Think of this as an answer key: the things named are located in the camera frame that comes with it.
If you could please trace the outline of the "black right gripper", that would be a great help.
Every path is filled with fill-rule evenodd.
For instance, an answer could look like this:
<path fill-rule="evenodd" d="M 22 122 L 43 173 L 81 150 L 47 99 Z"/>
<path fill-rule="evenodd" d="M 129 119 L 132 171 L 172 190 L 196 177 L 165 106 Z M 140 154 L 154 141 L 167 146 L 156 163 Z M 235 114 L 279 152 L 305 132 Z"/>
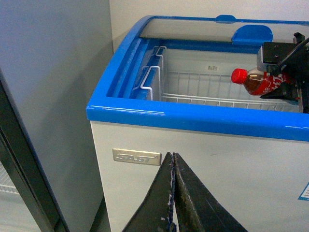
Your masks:
<path fill-rule="evenodd" d="M 292 43 L 264 42 L 257 55 L 257 69 L 270 75 L 287 74 L 292 83 L 283 83 L 260 96 L 297 102 L 299 111 L 309 112 L 309 39 L 296 32 Z"/>

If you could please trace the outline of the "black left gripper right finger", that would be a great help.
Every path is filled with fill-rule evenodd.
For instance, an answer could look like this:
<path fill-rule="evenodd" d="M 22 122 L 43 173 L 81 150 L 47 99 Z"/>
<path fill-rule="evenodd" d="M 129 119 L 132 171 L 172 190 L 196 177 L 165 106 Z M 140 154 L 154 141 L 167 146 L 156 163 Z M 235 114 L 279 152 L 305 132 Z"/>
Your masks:
<path fill-rule="evenodd" d="M 245 232 L 184 159 L 174 153 L 175 204 L 181 232 Z"/>

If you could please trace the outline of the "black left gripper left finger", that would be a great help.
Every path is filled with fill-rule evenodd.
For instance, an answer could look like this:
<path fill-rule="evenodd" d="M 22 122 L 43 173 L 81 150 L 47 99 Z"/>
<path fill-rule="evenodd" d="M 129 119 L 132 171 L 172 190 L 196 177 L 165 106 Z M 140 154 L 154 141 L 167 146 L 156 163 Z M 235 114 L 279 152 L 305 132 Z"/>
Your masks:
<path fill-rule="evenodd" d="M 173 222 L 176 168 L 167 153 L 143 202 L 124 227 L 125 232 L 175 232 Z"/>

